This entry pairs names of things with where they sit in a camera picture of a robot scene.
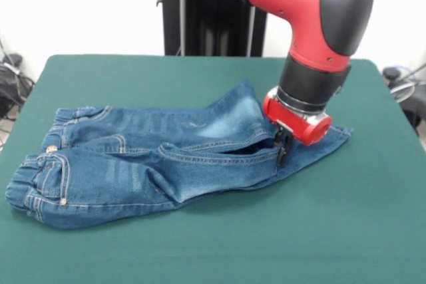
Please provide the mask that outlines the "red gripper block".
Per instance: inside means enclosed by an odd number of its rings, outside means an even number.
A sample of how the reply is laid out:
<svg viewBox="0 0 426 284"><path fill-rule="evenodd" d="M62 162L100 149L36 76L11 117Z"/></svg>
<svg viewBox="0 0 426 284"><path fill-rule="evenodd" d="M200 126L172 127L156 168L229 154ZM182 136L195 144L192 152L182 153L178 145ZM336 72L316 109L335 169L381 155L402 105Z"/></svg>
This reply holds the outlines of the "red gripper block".
<svg viewBox="0 0 426 284"><path fill-rule="evenodd" d="M303 114L292 110L278 98L278 87L271 89L263 101L266 117L278 127L274 146L278 146L276 163L282 166L292 149L294 138L310 146L318 143L328 132L332 118L326 113Z"/></svg>

